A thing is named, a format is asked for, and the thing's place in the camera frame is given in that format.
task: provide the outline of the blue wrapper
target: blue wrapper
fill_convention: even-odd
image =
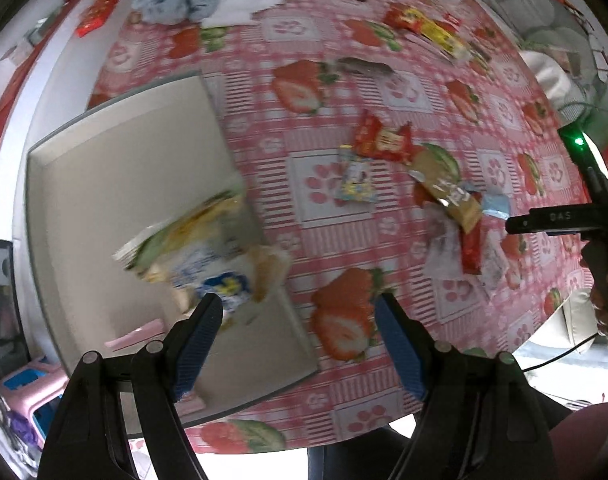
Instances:
[[[511,201],[506,195],[482,193],[482,212],[506,220],[511,216]]]

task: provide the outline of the black cable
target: black cable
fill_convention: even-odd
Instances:
[[[570,350],[567,350],[566,352],[561,353],[560,355],[553,357],[552,359],[549,359],[548,361],[544,361],[543,363],[539,364],[539,365],[535,365],[532,366],[530,368],[526,368],[525,370],[522,370],[524,373],[526,372],[530,372],[532,370],[537,370],[538,368],[542,368],[543,366],[549,365],[555,361],[557,361],[558,359],[561,359],[562,357],[566,357],[567,355],[569,355],[571,352],[577,350],[578,348],[580,348],[580,346],[582,346],[584,343],[588,343],[591,339],[595,339],[598,336],[598,333],[594,333],[591,336],[588,336],[584,341],[576,344],[573,348],[571,348]]]

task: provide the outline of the yellow snack package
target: yellow snack package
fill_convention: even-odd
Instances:
[[[420,181],[422,186],[446,208],[466,234],[471,232],[481,220],[482,208],[479,202],[453,181],[449,171],[430,150],[423,150],[415,155],[409,174]]]

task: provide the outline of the plastic bag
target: plastic bag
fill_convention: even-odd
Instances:
[[[437,280],[462,280],[462,249],[460,228],[439,204],[424,204],[424,220],[428,228],[429,247],[424,275]]]
[[[290,256],[272,246],[242,246],[242,204],[235,192],[216,195],[176,220],[144,229],[113,257],[143,280],[169,283],[184,314],[208,292],[222,298],[227,312],[249,300],[261,303],[286,278]]]
[[[489,302],[508,269],[509,262],[501,247],[500,234],[488,232],[482,245],[482,272],[476,280],[478,298]]]

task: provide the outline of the white wall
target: white wall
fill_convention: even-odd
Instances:
[[[62,3],[62,0],[30,0],[22,7],[0,32],[0,58],[9,48],[17,44],[37,20],[48,16]],[[0,61],[0,97],[15,69],[15,65],[9,60]]]

